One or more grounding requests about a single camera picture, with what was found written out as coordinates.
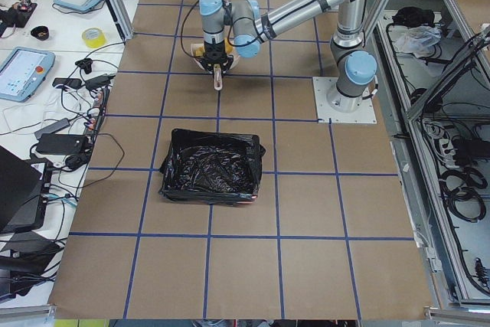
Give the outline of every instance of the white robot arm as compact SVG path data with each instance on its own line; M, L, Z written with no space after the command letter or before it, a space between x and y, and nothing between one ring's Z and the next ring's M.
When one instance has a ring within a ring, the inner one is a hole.
M341 75L337 91L347 100L357 99L376 73L374 58L360 51L365 0L291 0L262 16L254 0L227 4L224 0L200 0L199 5L204 32L204 56L200 63L214 74L226 72L233 62L233 57L225 52L225 25L233 29L237 53L241 57L255 57L263 42L336 5L340 5L338 28L331 47Z

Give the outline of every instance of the blue joint cap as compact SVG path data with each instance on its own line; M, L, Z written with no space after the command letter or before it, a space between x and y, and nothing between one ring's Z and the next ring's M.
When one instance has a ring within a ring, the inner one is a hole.
M255 57L260 51L260 42L249 34L239 34L234 39L235 48L241 57Z
M358 86L369 84L376 74L377 62L366 51L355 51L345 62L345 73L352 83Z
M199 0L201 15L212 15L223 7L223 0Z
M259 7L259 2L257 0L247 0L252 7L253 10L253 19L259 19L260 18L260 7Z

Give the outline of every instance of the black cup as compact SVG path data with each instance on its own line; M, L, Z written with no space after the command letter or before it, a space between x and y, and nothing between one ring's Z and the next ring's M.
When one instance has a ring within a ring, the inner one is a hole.
M31 36L38 40L44 41L49 38L49 29L46 26L37 26L31 30Z

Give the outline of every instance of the black bin liner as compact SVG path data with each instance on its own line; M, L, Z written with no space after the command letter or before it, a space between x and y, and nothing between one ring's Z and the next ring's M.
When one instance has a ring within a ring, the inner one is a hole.
M174 129L160 194L210 204L254 201L265 151L256 135Z

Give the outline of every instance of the person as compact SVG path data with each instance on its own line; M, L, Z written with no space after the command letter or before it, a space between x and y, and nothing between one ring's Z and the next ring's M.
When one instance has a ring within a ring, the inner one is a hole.
M18 4L18 0L0 0L0 7L15 8Z

